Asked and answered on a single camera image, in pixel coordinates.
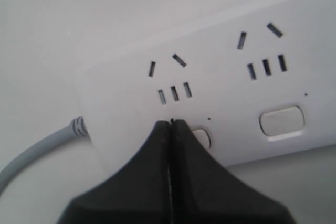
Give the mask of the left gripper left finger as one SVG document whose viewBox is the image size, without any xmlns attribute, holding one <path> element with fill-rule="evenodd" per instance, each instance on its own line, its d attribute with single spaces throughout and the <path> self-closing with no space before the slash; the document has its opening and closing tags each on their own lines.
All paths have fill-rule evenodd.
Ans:
<svg viewBox="0 0 336 224">
<path fill-rule="evenodd" d="M 170 223 L 170 129 L 169 122 L 157 121 L 130 161 L 74 198 L 58 223 Z"/>
</svg>

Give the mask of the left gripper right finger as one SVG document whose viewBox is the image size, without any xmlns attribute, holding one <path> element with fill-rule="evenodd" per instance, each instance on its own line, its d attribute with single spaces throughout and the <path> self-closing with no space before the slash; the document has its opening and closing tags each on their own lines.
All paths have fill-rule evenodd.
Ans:
<svg viewBox="0 0 336 224">
<path fill-rule="evenodd" d="M 286 206 L 220 165 L 182 119 L 172 120 L 170 175 L 174 223 L 295 223 Z"/>
</svg>

